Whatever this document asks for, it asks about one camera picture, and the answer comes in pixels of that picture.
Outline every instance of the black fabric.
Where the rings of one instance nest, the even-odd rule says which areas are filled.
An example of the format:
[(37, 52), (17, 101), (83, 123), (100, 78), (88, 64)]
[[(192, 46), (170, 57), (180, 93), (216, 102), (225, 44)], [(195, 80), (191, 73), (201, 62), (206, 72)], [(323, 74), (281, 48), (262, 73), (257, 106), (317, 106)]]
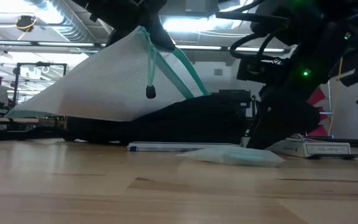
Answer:
[(97, 143), (160, 141), (239, 144), (247, 127), (240, 104), (221, 95), (174, 103), (131, 122), (69, 118), (67, 125), (73, 138)]

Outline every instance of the wooden surface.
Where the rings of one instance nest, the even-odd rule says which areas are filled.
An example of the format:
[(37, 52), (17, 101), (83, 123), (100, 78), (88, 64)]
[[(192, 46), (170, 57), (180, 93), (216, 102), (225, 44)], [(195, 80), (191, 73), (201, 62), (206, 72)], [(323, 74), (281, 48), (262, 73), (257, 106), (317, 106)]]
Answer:
[(175, 154), (0, 142), (0, 224), (358, 223), (358, 160), (260, 168)]

